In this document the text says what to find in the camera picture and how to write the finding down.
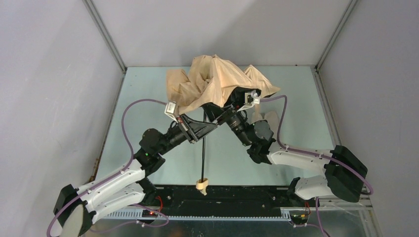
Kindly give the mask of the beige umbrella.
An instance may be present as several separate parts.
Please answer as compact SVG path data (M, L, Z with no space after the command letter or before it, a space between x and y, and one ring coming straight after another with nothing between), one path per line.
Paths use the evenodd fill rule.
M179 116L187 115L198 121L206 120L203 111L206 103L238 109L247 91L256 90L262 100L280 90L254 66L241 70L217 55L195 57L188 73L182 69L167 71L166 88L168 101L178 104Z

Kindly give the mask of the beige umbrella sleeve cover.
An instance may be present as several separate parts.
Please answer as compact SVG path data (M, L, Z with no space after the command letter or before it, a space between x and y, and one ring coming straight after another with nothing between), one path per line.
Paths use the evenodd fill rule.
M271 130L276 134L280 123L280 118L276 111L269 111L266 113L253 112L251 116L251 123L259 120L267 120Z

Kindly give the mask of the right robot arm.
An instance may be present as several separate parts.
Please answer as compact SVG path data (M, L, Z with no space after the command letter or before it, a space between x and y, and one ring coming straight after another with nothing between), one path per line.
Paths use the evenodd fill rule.
M332 150L302 150L290 147L279 140L281 119L275 111L264 115L235 107L203 105L211 122L223 122L231 128L255 163L287 165L310 170L315 176L296 177L289 185L289 193L297 200L336 196L347 202L358 202L365 186L367 167L345 146Z

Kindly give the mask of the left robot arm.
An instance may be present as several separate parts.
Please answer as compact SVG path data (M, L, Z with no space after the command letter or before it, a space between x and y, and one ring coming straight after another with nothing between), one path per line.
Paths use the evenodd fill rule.
M148 176L163 165L162 156L185 141L202 140L218 126L215 119L204 122L181 115L166 133L154 128L146 130L139 142L140 149L131 153L127 163L99 180L77 188L69 184L61 189L47 236L51 236L57 223L62 227L60 236L79 237L111 212L151 198L155 188Z

